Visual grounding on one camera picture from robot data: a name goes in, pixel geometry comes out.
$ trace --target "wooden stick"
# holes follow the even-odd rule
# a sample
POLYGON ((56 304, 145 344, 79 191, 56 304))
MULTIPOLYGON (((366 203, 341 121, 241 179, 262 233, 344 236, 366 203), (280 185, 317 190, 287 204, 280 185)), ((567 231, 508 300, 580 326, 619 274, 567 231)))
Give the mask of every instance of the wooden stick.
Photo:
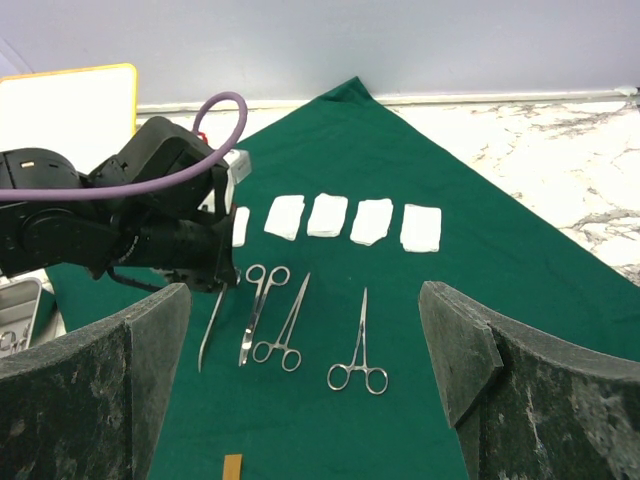
POLYGON ((240 480, 242 471, 242 454, 225 455, 222 480, 240 480))

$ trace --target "stainless steel tray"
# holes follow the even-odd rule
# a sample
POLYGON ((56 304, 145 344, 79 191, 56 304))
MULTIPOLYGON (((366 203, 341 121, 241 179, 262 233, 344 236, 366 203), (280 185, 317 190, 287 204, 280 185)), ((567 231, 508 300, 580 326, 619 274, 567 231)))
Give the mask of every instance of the stainless steel tray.
POLYGON ((37 278, 0 287, 0 358, 29 348, 34 326, 48 322, 54 306, 37 278))

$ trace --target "yellow-framed whiteboard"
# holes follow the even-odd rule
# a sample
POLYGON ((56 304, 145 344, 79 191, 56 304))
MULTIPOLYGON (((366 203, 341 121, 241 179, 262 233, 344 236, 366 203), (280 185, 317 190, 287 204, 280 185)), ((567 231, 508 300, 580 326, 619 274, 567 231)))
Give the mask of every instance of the yellow-framed whiteboard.
POLYGON ((0 79, 0 151, 53 150, 88 173, 135 133, 136 68, 128 63, 0 79))

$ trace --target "robotic arm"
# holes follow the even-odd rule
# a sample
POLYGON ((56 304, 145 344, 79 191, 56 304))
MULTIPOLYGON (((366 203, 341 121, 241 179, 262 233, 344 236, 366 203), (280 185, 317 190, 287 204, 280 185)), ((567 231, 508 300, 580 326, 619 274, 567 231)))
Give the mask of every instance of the robotic arm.
MULTIPOLYGON (((163 117, 148 120, 116 155, 88 175, 39 148, 0 152, 0 189, 89 189, 161 178, 213 153, 197 135, 163 117)), ((0 270, 8 277, 59 263, 84 266, 94 279, 146 290, 116 267, 150 267, 202 292, 234 286, 233 190, 250 172, 247 152, 190 180, 133 197, 0 203, 0 270), (213 208, 202 207, 212 196, 213 208)))

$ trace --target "marble table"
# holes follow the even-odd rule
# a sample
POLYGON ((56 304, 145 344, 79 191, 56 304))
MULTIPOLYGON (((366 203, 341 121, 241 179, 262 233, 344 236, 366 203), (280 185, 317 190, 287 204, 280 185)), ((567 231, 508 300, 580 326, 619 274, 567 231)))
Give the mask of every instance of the marble table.
MULTIPOLYGON (((640 286, 640 112, 633 100, 390 110, 640 286)), ((243 138, 290 112, 251 111, 243 138)), ((171 119, 187 128, 193 122, 171 119)), ((215 147, 235 122, 233 112, 213 112, 202 130, 215 147)), ((34 274, 51 289, 43 271, 34 274)), ((58 316, 44 338, 62 333, 58 316)))

